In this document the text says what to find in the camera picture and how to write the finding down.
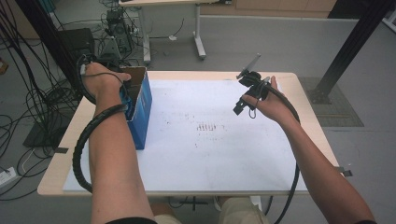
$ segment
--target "white table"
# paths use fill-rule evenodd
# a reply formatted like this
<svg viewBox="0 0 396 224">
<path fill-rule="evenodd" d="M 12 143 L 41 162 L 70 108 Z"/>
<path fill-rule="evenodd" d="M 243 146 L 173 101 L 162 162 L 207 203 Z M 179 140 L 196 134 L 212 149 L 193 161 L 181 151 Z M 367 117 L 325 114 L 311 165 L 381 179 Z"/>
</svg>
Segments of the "white table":
<svg viewBox="0 0 396 224">
<path fill-rule="evenodd" d="M 149 64 L 151 62 L 150 56 L 150 48 L 149 48 L 149 36 L 146 31 L 145 25 L 145 14 L 143 7 L 147 6 L 164 6 L 164 5 L 182 5 L 182 4 L 195 4 L 195 31 L 193 32 L 195 45 L 198 49 L 198 55 L 201 59 L 206 57 L 204 45 L 202 44 L 201 36 L 200 36 L 200 15 L 201 15 L 201 7 L 202 3 L 214 3 L 218 0 L 133 0 L 128 2 L 121 2 L 121 7 L 134 7 L 137 10 L 139 20 L 140 20 L 140 29 L 142 30 L 143 36 L 143 59 L 145 64 Z"/>
<path fill-rule="evenodd" d="M 148 72 L 153 93 L 152 113 L 146 148 L 137 152 L 148 196 L 289 193 L 295 160 L 286 136 L 277 124 L 262 115 L 250 119 L 248 108 L 239 116 L 232 115 L 234 104 L 247 90 L 235 80 L 237 74 Z M 332 149 L 297 77 L 290 73 L 262 75 L 277 77 L 282 91 L 299 112 L 308 135 L 328 160 L 337 166 Z M 191 95 L 186 97 L 177 94 L 175 89 L 191 90 Z M 197 107 L 205 101 L 214 104 L 205 110 Z M 186 105 L 190 109 L 188 113 L 181 109 Z M 56 153 L 53 157 L 39 185 L 40 194 L 89 195 L 85 190 L 70 190 L 64 186 L 70 184 L 70 177 L 74 179 L 72 175 L 68 178 L 73 149 L 82 129 L 92 118 L 93 110 L 94 105 L 87 100 L 81 102 L 60 144 L 60 147 L 69 149 L 67 153 Z M 227 116 L 232 116 L 233 122 L 229 122 Z M 188 123 L 187 126 L 192 129 L 185 130 L 186 125 L 183 123 Z M 307 193 L 302 179 L 296 193 Z"/>
</svg>

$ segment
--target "blue box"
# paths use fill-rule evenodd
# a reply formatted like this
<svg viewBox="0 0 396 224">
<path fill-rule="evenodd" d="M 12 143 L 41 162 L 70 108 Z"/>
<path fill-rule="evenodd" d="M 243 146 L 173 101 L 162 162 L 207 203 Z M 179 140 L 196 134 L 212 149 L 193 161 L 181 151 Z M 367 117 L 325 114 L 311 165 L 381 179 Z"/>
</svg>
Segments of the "blue box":
<svg viewBox="0 0 396 224">
<path fill-rule="evenodd" d="M 147 69 L 146 67 L 124 67 L 121 69 L 132 76 L 130 83 L 126 86 L 134 107 L 129 108 L 130 115 L 127 114 L 128 112 L 126 113 L 127 123 L 136 149 L 144 149 L 152 103 Z"/>
</svg>

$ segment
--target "black device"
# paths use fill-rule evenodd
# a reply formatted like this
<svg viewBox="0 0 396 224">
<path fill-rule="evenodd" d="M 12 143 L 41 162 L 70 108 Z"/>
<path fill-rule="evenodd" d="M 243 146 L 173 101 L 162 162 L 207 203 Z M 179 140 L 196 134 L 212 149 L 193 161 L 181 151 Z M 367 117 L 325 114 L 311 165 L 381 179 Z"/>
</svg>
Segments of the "black device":
<svg viewBox="0 0 396 224">
<path fill-rule="evenodd" d="M 122 15 L 123 9 L 108 10 L 106 15 L 108 29 L 106 31 L 116 38 L 120 53 L 126 53 L 132 50 L 133 43 L 130 28 L 125 24 Z"/>
<path fill-rule="evenodd" d="M 260 57 L 261 55 L 257 54 L 253 61 L 251 61 L 247 67 L 243 68 L 242 72 L 236 78 L 240 78 L 239 83 L 249 88 L 245 94 L 253 96 L 258 100 L 265 100 L 268 95 L 268 90 L 265 87 L 271 86 L 269 83 L 270 78 L 266 77 L 264 80 L 262 80 L 262 76 L 259 73 L 250 71 L 250 69 L 253 68 L 254 64 L 259 60 Z M 233 112 L 236 115 L 239 115 L 244 110 L 245 106 L 248 106 L 251 110 L 255 109 L 253 105 L 250 105 L 241 97 L 236 103 Z"/>
<path fill-rule="evenodd" d="M 95 53 L 95 41 L 89 28 L 59 31 L 59 36 L 75 61 L 83 54 Z"/>
</svg>

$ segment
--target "leg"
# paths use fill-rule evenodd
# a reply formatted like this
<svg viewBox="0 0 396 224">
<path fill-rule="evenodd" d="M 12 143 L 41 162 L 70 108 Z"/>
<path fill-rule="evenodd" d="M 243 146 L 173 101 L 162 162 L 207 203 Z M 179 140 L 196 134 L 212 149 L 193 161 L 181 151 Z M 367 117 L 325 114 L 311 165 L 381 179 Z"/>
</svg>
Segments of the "leg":
<svg viewBox="0 0 396 224">
<path fill-rule="evenodd" d="M 219 224 L 269 223 L 267 217 L 249 197 L 219 197 L 219 204 L 221 206 Z"/>
<path fill-rule="evenodd" d="M 151 210 L 158 224 L 181 224 L 167 203 L 153 203 Z"/>
</svg>

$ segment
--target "table leg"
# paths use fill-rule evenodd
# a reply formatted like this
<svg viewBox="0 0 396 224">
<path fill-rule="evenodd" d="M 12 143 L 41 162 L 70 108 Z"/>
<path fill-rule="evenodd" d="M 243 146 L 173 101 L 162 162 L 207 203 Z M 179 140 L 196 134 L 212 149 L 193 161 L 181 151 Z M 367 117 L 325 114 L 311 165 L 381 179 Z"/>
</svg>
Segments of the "table leg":
<svg viewBox="0 0 396 224">
<path fill-rule="evenodd" d="M 204 45 L 202 44 L 201 36 L 200 36 L 200 15 L 201 15 L 201 7 L 199 4 L 195 5 L 195 31 L 193 32 L 195 45 L 198 49 L 198 55 L 203 60 L 206 57 L 206 53 L 204 50 Z"/>
<path fill-rule="evenodd" d="M 393 13 L 389 16 L 388 19 L 382 19 L 382 22 L 384 22 L 390 29 L 392 29 L 393 32 L 396 32 L 396 9 L 393 11 Z"/>
<path fill-rule="evenodd" d="M 145 14 L 142 7 L 137 7 L 137 14 L 140 21 L 140 29 L 143 36 L 143 62 L 149 64 L 151 62 L 151 55 L 149 52 L 149 36 L 146 32 Z"/>
</svg>

